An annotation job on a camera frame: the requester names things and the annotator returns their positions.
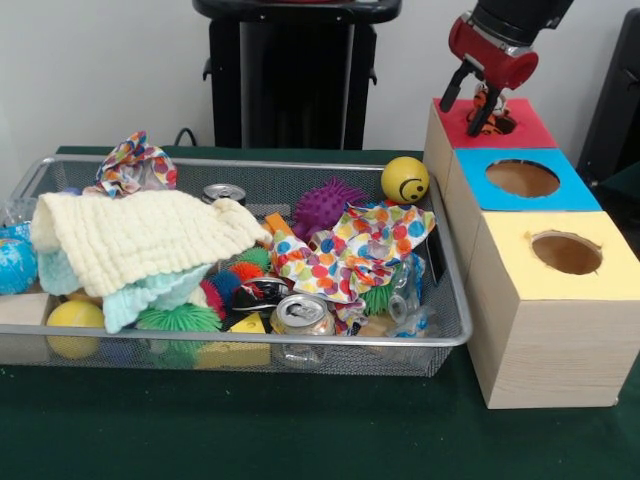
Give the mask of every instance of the yellow towel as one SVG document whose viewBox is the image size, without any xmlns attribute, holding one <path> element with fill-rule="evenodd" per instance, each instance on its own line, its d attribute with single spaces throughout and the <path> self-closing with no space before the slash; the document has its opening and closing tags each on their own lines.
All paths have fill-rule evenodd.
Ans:
<svg viewBox="0 0 640 480">
<path fill-rule="evenodd" d="M 31 238 L 38 253 L 64 251 L 92 297 L 105 297 L 151 275 L 213 264 L 256 241 L 271 241 L 239 203 L 220 199 L 206 205 L 175 190 L 121 199 L 47 193 L 38 199 Z"/>
</svg>

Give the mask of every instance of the yellow ball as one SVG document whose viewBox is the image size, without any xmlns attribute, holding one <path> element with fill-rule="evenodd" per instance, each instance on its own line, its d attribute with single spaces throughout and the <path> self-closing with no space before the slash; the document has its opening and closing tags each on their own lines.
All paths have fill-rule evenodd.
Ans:
<svg viewBox="0 0 640 480">
<path fill-rule="evenodd" d="M 47 319 L 49 327 L 104 328 L 102 310 L 89 302 L 72 300 L 56 308 Z M 51 349 L 70 360 L 86 358 L 98 351 L 100 339 L 93 337 L 47 337 Z"/>
<path fill-rule="evenodd" d="M 424 197 L 428 188 L 429 172 L 416 158 L 394 158 L 382 172 L 382 190 L 396 203 L 415 203 Z"/>
</svg>

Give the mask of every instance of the orange spiky ball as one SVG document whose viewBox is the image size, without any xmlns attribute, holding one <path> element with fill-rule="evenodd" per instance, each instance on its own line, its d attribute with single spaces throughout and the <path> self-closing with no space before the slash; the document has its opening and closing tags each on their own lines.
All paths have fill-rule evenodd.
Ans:
<svg viewBox="0 0 640 480">
<path fill-rule="evenodd" d="M 229 267 L 229 271 L 235 273 L 242 283 L 264 275 L 259 266 L 249 262 L 238 262 Z"/>
</svg>

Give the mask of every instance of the stacked wooden boxes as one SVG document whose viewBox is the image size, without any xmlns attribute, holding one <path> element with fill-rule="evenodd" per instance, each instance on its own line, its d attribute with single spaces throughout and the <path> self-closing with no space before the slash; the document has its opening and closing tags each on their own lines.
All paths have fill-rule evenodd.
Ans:
<svg viewBox="0 0 640 480">
<path fill-rule="evenodd" d="M 526 100 L 510 135 L 468 137 L 470 101 L 431 108 L 489 408 L 611 406 L 640 347 L 640 263 Z"/>
</svg>

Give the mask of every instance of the metal basket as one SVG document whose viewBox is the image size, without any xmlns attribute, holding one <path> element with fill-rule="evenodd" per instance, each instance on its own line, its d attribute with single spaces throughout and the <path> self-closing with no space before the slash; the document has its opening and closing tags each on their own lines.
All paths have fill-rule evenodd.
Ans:
<svg viewBox="0 0 640 480">
<path fill-rule="evenodd" d="M 36 197 L 94 181 L 102 157 L 62 155 L 35 164 L 12 197 Z M 200 196 L 212 183 L 239 185 L 247 192 L 247 208 L 259 219 L 275 211 L 287 220 L 300 196 L 339 176 L 350 185 L 383 199 L 381 166 L 174 159 L 178 188 Z M 250 372 L 314 372 L 345 375 L 432 376 L 451 349 L 471 336 L 471 320 L 452 248 L 440 192 L 432 180 L 419 205 L 435 212 L 437 229 L 429 248 L 417 252 L 428 265 L 440 265 L 434 278 L 427 267 L 423 298 L 435 309 L 430 336 L 409 338 L 315 337 L 238 333 L 182 333 L 125 330 L 108 335 L 89 328 L 0 325 L 0 363 L 42 366 L 216 369 Z M 80 359 L 60 351 L 95 351 Z"/>
</svg>

